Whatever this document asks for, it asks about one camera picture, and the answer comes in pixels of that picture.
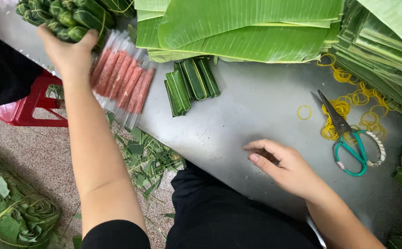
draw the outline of metal table surface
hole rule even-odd
[[[0,8],[0,39],[40,65],[52,65],[35,27],[20,20],[14,8]],[[386,161],[361,177],[352,177],[335,163],[335,142],[320,135],[326,116],[316,94],[320,89],[328,99],[335,99],[354,92],[356,86],[335,81],[330,67],[314,63],[220,61],[211,69],[222,94],[194,102],[186,116],[172,118],[163,82],[173,64],[160,64],[138,126],[240,193],[302,219],[307,213],[305,202],[281,190],[247,160],[242,149],[255,139],[279,141],[296,148],[382,241],[402,226],[402,187],[392,178],[402,154],[402,115],[390,112],[381,118],[388,133],[384,140]],[[375,103],[371,100],[366,106],[353,108],[348,123],[358,124],[360,116]],[[313,110],[306,121],[296,113],[301,105]],[[364,141],[370,158],[378,158],[375,144]],[[353,171],[360,168],[347,152],[341,152],[341,160]]]

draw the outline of bundle of leaves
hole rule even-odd
[[[46,248],[60,207],[0,163],[0,248]]]
[[[151,192],[159,188],[165,170],[178,172],[183,158],[136,127],[130,133],[135,141],[117,134],[114,136],[123,145],[124,161],[131,173],[132,183],[143,191],[144,199],[148,200],[149,196],[154,197]]]

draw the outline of speckled floor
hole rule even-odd
[[[112,131],[124,137],[130,136],[117,124],[112,125]],[[80,212],[80,201],[72,171],[68,128],[14,127],[0,121],[0,161],[12,165],[19,175],[60,205],[62,216],[58,231],[66,237],[66,248],[73,248],[71,238],[81,234],[82,224],[81,220],[72,218]],[[137,193],[144,215],[164,236],[173,225],[173,219],[164,218],[162,214],[174,212],[170,181],[175,175],[166,172],[160,188],[152,192],[162,202],[145,201],[142,194]],[[152,248],[165,248],[165,240],[159,232],[149,223],[147,229]]]

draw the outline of black sleeve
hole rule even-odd
[[[150,249],[147,234],[126,220],[113,220],[92,228],[84,237],[83,249]]]

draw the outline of person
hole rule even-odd
[[[89,83],[97,32],[90,30],[76,44],[56,39],[45,24],[38,35],[63,78],[82,248],[150,248],[124,160]],[[384,248],[295,149],[262,139],[244,150],[282,189],[305,200],[327,247]],[[307,224],[244,197],[190,162],[172,186],[176,214],[166,248],[320,247]]]

